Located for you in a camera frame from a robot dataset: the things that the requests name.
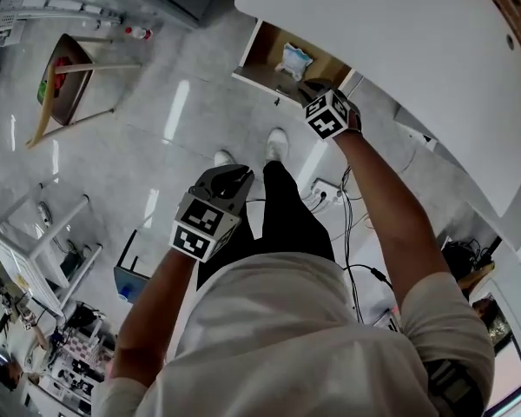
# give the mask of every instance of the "gray tile floor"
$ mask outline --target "gray tile floor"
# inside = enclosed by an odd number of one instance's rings
[[[215,151],[226,149],[238,162],[251,166],[257,180],[250,196],[263,197],[261,170],[270,130],[277,126],[288,133],[291,149],[286,166],[296,178],[302,170],[305,175],[303,167],[317,142],[298,120],[300,109],[285,103],[276,107],[272,96],[231,77],[255,20],[231,4],[220,8],[208,26],[198,30],[163,20],[148,42],[124,38],[119,29],[94,32],[77,21],[30,21],[22,43],[0,51],[0,211],[56,171],[60,181],[46,195],[53,213],[75,196],[90,197],[90,209],[77,220],[78,227],[71,224],[66,236],[77,243],[101,242],[104,251],[76,298],[101,309],[114,330],[129,310],[117,298],[112,271],[125,242],[134,228],[140,229],[132,253],[140,256],[138,269],[151,275],[168,249],[183,192],[213,165]],[[114,116],[27,150],[24,144],[41,108],[37,86],[63,32],[120,38],[112,46],[89,50],[97,60],[138,60],[144,66],[138,71],[96,73],[81,115],[118,103]],[[438,233],[462,204],[458,190],[463,176],[398,127],[392,119],[394,100],[368,80],[351,98],[361,110],[367,139],[401,173]],[[345,168],[345,158],[329,144],[303,194],[315,177],[337,185]],[[354,182],[348,192],[351,197],[359,193]],[[249,204],[256,235],[262,210],[261,202]],[[357,221],[366,212],[362,200],[353,202],[353,210]],[[324,208],[318,217],[335,239],[336,258],[343,264],[343,208]],[[373,233],[363,224],[352,232],[353,259]],[[382,304],[392,303],[389,293],[374,290],[377,281],[362,272],[358,275],[367,310],[376,314]]]

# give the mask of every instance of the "white and blue package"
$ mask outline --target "white and blue package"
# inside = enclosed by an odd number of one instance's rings
[[[291,73],[293,79],[299,82],[303,78],[303,74],[313,63],[313,59],[305,54],[299,48],[295,48],[290,43],[284,45],[284,54],[280,63],[276,65],[276,71],[285,70]]]

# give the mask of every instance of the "white desk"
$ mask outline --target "white desk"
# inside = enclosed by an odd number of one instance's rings
[[[521,185],[521,48],[492,0],[235,5],[379,85],[445,145],[498,215],[508,209]]]

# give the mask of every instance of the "white shoe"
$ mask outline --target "white shoe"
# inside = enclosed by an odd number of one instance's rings
[[[220,151],[216,151],[214,155],[214,166],[221,167],[222,165],[230,165],[234,164],[235,159],[232,155],[230,155],[227,151],[221,149]]]
[[[268,137],[267,163],[270,161],[284,162],[289,152],[289,141],[283,129],[273,129]]]

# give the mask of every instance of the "open drawer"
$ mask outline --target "open drawer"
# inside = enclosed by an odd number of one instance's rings
[[[232,76],[300,106],[297,82],[285,71],[274,70],[281,62],[286,43],[301,48],[313,59],[303,76],[304,80],[329,79],[336,87],[347,92],[346,87],[352,80],[354,69],[309,42],[261,20],[254,27],[240,66]]]

